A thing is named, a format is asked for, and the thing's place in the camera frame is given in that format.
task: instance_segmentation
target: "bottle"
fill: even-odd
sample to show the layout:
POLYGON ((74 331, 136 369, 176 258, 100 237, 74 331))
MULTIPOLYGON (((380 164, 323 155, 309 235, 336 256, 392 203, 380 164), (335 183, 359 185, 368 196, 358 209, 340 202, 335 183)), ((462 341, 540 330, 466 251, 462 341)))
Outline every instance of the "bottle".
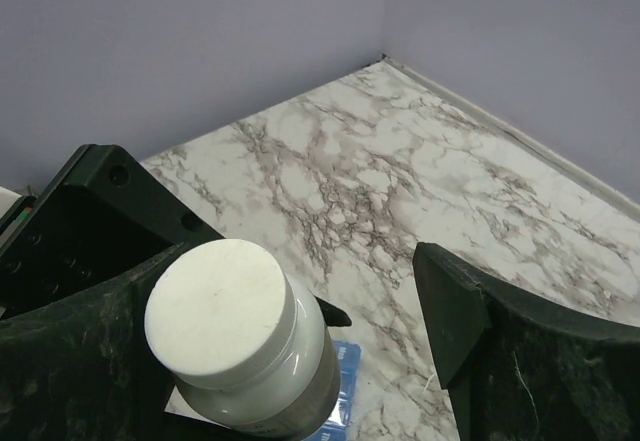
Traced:
POLYGON ((340 367, 320 307, 264 248, 202 244, 158 279, 144 320, 187 403, 256 436, 304 439, 333 410, 340 367))

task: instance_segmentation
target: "blue packet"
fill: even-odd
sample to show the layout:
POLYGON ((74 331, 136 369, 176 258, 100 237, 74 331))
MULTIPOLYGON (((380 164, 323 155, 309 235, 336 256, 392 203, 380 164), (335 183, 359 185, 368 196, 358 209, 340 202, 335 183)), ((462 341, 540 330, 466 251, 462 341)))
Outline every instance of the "blue packet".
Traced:
POLYGON ((357 344, 346 341, 333 341, 333 346, 340 362, 340 394, 329 419, 306 441, 347 441, 362 350, 357 344))

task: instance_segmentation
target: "purple wall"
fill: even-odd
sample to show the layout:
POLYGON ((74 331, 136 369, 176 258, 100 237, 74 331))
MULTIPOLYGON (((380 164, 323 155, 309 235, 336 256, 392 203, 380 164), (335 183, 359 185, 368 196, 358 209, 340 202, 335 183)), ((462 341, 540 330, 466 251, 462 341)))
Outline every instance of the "purple wall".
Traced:
POLYGON ((640 0, 388 0, 385 53, 640 201, 640 0))
POLYGON ((385 0, 0 0, 0 185, 82 143, 145 157, 382 52, 385 0))

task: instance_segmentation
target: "bottle cap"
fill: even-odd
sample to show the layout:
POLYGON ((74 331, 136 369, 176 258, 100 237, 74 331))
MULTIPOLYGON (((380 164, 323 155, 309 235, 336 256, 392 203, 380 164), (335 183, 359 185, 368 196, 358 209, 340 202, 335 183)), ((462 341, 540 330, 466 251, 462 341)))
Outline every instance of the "bottle cap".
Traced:
POLYGON ((275 258, 240 239, 202 244, 153 288, 145 333, 155 357, 192 386, 229 388, 276 361, 296 323, 293 291, 275 258))

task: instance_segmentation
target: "marble surface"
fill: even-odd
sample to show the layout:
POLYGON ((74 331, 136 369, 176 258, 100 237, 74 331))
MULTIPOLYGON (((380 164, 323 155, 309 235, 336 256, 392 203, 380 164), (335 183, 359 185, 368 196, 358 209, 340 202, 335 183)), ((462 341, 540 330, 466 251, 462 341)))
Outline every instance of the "marble surface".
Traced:
POLYGON ((384 63, 145 166, 349 312, 333 335, 363 349, 353 440, 458 439, 412 276, 418 241, 640 325, 640 225, 384 63))

